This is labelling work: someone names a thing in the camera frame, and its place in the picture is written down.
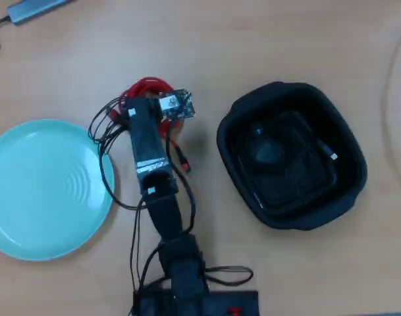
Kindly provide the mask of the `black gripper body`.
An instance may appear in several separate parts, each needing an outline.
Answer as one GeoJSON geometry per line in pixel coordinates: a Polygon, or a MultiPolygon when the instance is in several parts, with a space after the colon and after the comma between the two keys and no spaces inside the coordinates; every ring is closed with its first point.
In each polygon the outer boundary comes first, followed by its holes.
{"type": "Polygon", "coordinates": [[[151,97],[127,97],[125,111],[129,120],[130,131],[159,131],[163,120],[159,100],[151,97]]]}

